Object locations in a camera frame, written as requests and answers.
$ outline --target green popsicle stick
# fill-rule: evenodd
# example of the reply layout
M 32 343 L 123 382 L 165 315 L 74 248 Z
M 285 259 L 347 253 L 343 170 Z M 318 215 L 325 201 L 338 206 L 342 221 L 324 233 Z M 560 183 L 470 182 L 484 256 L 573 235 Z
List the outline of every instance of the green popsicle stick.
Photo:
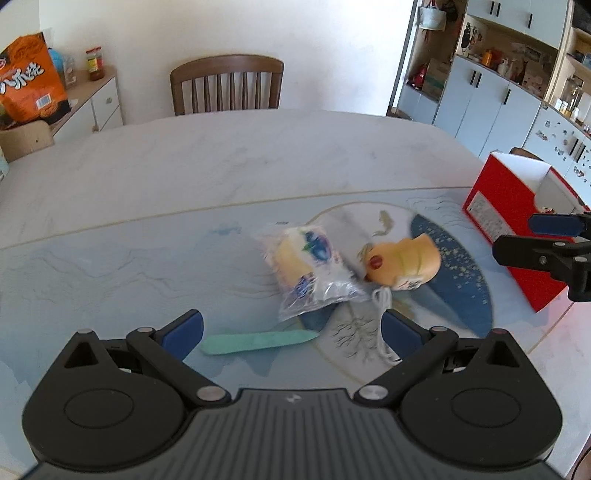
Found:
M 239 333 L 235 335 L 210 335 L 199 344 L 206 355 L 226 355 L 297 345 L 317 338 L 318 332 L 311 330 L 288 330 L 285 332 Z

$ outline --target bottle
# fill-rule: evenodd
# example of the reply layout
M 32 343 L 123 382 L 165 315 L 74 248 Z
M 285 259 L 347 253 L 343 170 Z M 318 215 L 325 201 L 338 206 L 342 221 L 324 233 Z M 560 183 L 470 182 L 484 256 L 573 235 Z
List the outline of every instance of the bottle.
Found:
M 527 68 L 528 60 L 523 61 L 523 68 L 521 69 L 519 75 L 515 78 L 515 83 L 517 85 L 523 85 L 523 80 L 525 79 L 525 69 Z

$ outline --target glass jar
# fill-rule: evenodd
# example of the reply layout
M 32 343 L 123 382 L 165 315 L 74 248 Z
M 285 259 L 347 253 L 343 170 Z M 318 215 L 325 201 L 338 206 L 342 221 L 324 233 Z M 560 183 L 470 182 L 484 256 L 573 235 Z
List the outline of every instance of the glass jar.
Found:
M 88 74 L 91 82 L 105 78 L 102 47 L 86 50 L 86 63 L 88 65 Z

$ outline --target cardboard box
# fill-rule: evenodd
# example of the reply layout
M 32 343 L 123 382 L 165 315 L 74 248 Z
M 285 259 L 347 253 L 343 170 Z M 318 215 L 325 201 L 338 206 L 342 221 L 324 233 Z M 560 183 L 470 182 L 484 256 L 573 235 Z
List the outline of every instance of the cardboard box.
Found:
M 492 153 L 463 210 L 492 244 L 501 235 L 542 237 L 534 235 L 528 226 L 534 213 L 582 213 L 589 208 L 549 164 L 533 158 Z M 564 283 L 550 278 L 548 272 L 521 268 L 509 268 L 509 272 L 536 312 L 566 288 Z
M 450 66 L 436 59 L 431 59 L 423 83 L 423 92 L 427 95 L 440 99 L 449 77 Z

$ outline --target cable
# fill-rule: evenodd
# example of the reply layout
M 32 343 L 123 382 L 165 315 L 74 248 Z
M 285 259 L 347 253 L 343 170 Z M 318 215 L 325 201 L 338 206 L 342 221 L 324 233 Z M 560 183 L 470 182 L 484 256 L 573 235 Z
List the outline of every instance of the cable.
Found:
M 378 333 L 376 335 L 378 353 L 386 363 L 396 365 L 402 359 L 384 342 L 384 337 L 382 336 L 382 317 L 386 313 L 386 310 L 392 308 L 392 290 L 389 287 L 378 288 L 371 294 L 371 299 L 379 309 Z

